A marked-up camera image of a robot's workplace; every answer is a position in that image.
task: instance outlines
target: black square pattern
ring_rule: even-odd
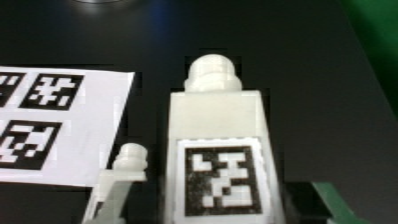
[[[41,170],[62,124],[11,120],[0,136],[0,168]]]
[[[259,214],[252,148],[187,148],[185,215]]]
[[[23,76],[20,72],[0,72],[0,107],[7,104]]]
[[[69,110],[82,81],[82,75],[39,74],[20,108]]]

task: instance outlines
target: white paper sheet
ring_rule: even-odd
[[[0,67],[0,181],[94,186],[133,73]]]

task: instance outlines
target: green object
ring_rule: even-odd
[[[398,1],[341,0],[398,117]]]
[[[331,183],[313,183],[322,201],[325,203],[327,209],[332,213],[332,223],[331,224],[370,224],[368,221],[357,218],[345,200],[339,197],[339,193]]]

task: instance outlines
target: white 3d-printed part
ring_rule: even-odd
[[[101,170],[98,177],[98,184],[92,188],[91,192],[91,200],[85,209],[84,222],[94,219],[98,213],[98,206],[105,203],[105,201],[112,201],[108,199],[110,190],[117,182],[142,182],[146,181],[146,173],[144,169],[148,167],[146,162],[148,150],[146,148],[135,144],[128,143],[121,147],[121,152],[116,157],[116,161],[112,164],[112,170]],[[119,184],[123,188],[128,188],[132,184]]]
[[[206,55],[171,95],[164,224],[284,224],[259,91]]]

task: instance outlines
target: black table surface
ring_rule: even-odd
[[[126,142],[149,150],[149,185],[130,203],[146,204],[153,219],[162,211],[169,95],[206,53],[233,59],[245,88],[267,96],[281,181],[332,182],[357,216],[396,224],[396,119],[339,2],[0,1],[0,65],[140,74],[114,152]],[[0,223],[78,223],[89,192],[2,183]]]

